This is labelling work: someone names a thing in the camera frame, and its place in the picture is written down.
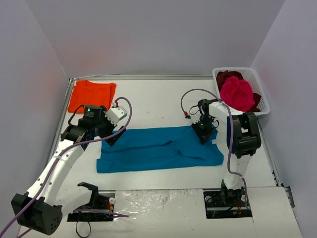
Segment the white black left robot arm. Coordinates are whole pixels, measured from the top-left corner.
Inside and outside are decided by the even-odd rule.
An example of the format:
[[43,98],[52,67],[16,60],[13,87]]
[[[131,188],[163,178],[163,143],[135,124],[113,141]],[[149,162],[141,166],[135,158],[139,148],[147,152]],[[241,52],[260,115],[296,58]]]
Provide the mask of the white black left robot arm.
[[24,194],[15,194],[11,205],[19,225],[46,235],[52,235],[62,218],[76,209],[69,198],[57,204],[57,194],[77,159],[90,143],[105,140],[113,145],[126,131],[122,126],[114,132],[120,120],[131,119],[132,111],[122,106],[85,106],[76,125],[69,123],[51,160],[38,179]]

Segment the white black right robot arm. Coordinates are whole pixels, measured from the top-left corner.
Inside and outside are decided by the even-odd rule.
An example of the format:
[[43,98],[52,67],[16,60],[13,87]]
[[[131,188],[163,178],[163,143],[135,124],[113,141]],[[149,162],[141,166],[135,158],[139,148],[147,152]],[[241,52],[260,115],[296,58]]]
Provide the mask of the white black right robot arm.
[[219,197],[222,203],[230,205],[246,195],[244,175],[249,161],[261,147],[257,117],[216,99],[202,99],[197,107],[200,115],[192,119],[192,128],[201,144],[206,144],[215,131],[214,122],[226,124],[227,173],[221,181]]

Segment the teal blue t shirt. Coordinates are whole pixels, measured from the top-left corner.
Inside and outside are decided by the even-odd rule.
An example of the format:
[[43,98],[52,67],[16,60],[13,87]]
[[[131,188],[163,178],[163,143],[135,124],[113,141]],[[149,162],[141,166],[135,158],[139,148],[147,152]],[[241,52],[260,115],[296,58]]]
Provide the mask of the teal blue t shirt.
[[191,126],[128,129],[113,146],[102,143],[98,173],[119,173],[222,165],[224,156],[213,142],[205,144]]

